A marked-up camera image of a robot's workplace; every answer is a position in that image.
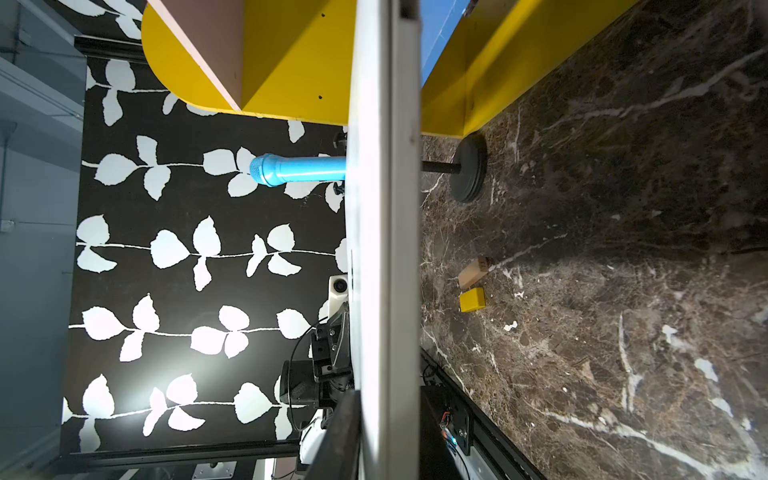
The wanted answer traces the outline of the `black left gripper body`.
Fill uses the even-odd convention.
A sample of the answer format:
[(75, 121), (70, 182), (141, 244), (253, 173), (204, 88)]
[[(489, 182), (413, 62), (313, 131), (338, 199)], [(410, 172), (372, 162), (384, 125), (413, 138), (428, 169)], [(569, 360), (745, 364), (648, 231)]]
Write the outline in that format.
[(347, 302), (311, 334), (313, 374), (317, 382), (353, 375), (350, 345), (350, 311)]

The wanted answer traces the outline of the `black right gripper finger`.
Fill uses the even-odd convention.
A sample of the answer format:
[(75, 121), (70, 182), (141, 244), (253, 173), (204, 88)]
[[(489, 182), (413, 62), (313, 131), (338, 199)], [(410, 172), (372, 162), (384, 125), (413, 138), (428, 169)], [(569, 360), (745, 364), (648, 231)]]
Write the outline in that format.
[(361, 446), (361, 400), (358, 390), (344, 393), (334, 410), (306, 480), (356, 480)]

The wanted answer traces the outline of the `yellow wooden block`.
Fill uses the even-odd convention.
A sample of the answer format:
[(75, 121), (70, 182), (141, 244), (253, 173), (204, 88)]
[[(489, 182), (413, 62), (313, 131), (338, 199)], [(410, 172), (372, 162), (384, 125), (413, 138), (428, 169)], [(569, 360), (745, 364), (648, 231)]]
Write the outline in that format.
[(470, 313), (486, 307), (485, 291), (482, 287), (472, 288), (459, 296), (460, 311)]

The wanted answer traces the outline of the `natural wooden block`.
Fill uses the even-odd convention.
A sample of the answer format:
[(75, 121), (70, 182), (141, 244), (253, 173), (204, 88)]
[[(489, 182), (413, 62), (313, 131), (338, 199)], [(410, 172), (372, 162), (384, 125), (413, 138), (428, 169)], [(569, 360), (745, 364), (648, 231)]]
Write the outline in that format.
[(491, 261), (488, 257), (476, 257), (471, 260), (458, 275), (460, 289), (471, 289), (489, 273), (490, 267)]

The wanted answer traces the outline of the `black microphone stand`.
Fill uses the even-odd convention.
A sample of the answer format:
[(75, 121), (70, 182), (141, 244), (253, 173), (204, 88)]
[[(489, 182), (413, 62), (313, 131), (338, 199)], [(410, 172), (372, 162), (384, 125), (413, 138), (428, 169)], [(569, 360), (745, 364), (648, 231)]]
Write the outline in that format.
[[(450, 192), (454, 200), (470, 203), (481, 193), (487, 161), (486, 141), (481, 134), (473, 133), (460, 141), (450, 162), (422, 161), (419, 172), (450, 176)], [(419, 177), (416, 173), (416, 163), (413, 161), (407, 162), (404, 170), (400, 172), (396, 172), (397, 167), (395, 164), (390, 168), (387, 189), (381, 188), (382, 193), (389, 193), (391, 200), (396, 198), (402, 187), (405, 187), (407, 194), (414, 193), (415, 186), (412, 183)]]

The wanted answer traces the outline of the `yellow blue toy shelf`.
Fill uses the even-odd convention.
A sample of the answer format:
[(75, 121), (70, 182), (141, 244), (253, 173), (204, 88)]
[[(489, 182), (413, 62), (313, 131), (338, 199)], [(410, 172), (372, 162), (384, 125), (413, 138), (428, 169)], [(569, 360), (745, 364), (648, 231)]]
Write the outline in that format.
[(427, 135), (488, 123), (626, 1), (151, 1), (159, 81), (216, 113), (350, 125), (391, 104)]

